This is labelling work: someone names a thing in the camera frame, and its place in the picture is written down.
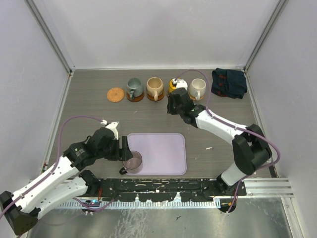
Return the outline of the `white speckled ceramic mug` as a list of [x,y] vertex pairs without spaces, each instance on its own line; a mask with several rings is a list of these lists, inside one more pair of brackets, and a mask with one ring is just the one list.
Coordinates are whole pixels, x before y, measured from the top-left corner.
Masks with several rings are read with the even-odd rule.
[[206,88],[207,88],[206,82],[200,78],[196,78],[189,85],[188,92],[189,92],[189,94],[196,97],[197,92],[200,92],[201,94],[205,95]]

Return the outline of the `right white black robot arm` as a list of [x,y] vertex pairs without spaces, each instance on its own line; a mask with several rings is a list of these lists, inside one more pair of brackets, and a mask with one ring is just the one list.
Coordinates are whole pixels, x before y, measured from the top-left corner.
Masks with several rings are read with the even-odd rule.
[[194,104],[184,88],[176,89],[168,96],[167,112],[180,115],[186,124],[208,131],[232,146],[234,162],[216,178],[217,190],[222,195],[229,195],[238,181],[252,175],[272,156],[259,126],[233,123],[203,105]]

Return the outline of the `yellow glass cup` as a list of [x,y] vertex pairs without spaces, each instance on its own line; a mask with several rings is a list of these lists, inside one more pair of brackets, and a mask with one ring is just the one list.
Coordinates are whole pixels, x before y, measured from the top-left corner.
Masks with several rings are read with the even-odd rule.
[[178,78],[173,78],[169,81],[168,84],[168,93],[171,94],[175,89],[178,82]]

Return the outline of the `grey ceramic mug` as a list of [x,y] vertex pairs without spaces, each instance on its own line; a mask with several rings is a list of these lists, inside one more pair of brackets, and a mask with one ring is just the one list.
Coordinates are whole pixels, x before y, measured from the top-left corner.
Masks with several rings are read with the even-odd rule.
[[139,97],[143,93],[143,85],[140,79],[131,78],[127,82],[127,93],[130,99],[134,99],[135,97]]

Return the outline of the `pink ceramic mug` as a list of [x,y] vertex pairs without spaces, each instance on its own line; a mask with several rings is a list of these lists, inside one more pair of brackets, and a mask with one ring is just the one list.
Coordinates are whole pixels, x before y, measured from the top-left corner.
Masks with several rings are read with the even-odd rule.
[[143,159],[139,152],[132,151],[132,158],[127,161],[123,161],[123,167],[119,170],[121,175],[135,175],[143,168]]

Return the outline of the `beige ceramic mug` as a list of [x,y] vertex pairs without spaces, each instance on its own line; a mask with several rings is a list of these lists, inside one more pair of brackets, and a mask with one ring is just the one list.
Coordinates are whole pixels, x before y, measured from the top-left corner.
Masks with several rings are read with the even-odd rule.
[[155,100],[157,100],[158,96],[164,92],[162,80],[158,77],[152,77],[148,79],[146,84],[146,92],[153,96]]

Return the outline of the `woven rattan coaster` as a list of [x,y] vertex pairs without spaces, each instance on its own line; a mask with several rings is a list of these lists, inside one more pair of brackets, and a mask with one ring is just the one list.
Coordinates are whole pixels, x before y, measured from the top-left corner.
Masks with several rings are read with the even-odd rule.
[[194,101],[200,101],[204,98],[204,94],[201,94],[200,92],[197,92],[196,97],[194,97],[193,95],[189,94],[190,99],[194,100]]
[[124,98],[124,90],[119,87],[111,88],[107,92],[106,96],[110,102],[117,103],[117,102],[120,102]]

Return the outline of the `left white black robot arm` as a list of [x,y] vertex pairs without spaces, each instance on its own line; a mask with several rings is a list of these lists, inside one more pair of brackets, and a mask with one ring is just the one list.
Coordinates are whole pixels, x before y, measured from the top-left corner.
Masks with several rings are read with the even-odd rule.
[[56,206],[74,197],[100,192],[101,181],[87,169],[96,160],[127,161],[132,157],[127,136],[119,137],[116,128],[101,127],[84,141],[71,144],[31,183],[15,192],[1,193],[0,216],[20,236]]

